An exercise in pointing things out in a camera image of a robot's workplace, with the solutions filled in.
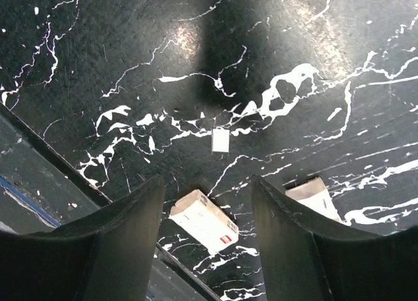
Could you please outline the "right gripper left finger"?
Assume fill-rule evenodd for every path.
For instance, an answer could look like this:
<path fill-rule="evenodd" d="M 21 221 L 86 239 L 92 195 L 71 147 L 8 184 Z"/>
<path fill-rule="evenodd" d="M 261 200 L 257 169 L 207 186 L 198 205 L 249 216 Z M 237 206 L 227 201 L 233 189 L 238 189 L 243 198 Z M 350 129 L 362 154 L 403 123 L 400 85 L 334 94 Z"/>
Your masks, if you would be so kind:
<path fill-rule="evenodd" d="M 50 232 L 2 232 L 1 299 L 144 300 L 164 196 L 154 176 Z"/>

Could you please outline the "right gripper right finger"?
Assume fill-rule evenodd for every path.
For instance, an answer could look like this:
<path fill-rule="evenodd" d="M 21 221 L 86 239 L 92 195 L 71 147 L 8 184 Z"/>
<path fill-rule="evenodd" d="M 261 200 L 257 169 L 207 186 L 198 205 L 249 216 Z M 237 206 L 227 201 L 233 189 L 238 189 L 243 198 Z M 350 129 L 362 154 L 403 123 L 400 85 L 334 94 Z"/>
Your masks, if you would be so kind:
<path fill-rule="evenodd" d="M 259 176 L 251 203 L 268 300 L 417 299 L 417 227 L 386 236 L 348 227 Z"/>

